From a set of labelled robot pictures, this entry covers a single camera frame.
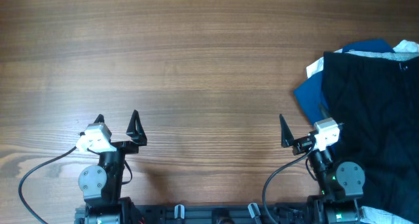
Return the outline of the black shorts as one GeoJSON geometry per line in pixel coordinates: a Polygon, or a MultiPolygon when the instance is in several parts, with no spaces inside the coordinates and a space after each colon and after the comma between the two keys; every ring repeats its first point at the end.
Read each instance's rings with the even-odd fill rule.
{"type": "Polygon", "coordinates": [[[336,154],[365,171],[359,203],[418,222],[418,59],[325,52],[321,90],[343,124],[336,154]]]}

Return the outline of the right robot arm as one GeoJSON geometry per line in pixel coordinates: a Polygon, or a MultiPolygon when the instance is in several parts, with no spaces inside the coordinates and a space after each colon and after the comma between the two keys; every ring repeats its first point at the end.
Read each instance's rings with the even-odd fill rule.
{"type": "Polygon", "coordinates": [[[307,198],[300,219],[303,223],[360,223],[357,200],[363,196],[365,172],[350,160],[338,160],[332,146],[340,139],[344,124],[328,117],[314,124],[307,136],[294,138],[283,115],[279,116],[282,147],[303,155],[321,193],[307,198]]]}

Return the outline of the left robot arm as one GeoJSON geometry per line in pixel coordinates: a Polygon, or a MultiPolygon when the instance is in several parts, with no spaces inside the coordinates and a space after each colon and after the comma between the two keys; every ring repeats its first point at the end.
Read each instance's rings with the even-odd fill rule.
{"type": "Polygon", "coordinates": [[[75,223],[120,224],[144,223],[143,214],[131,198],[121,197],[121,189],[128,181],[123,180],[124,169],[129,169],[125,156],[139,153],[146,146],[147,137],[141,125],[138,111],[133,111],[128,124],[127,141],[111,141],[112,133],[103,115],[89,124],[76,144],[81,152],[99,156],[94,166],[86,167],[79,175],[79,188],[83,193],[85,208],[75,213],[75,223]]]}

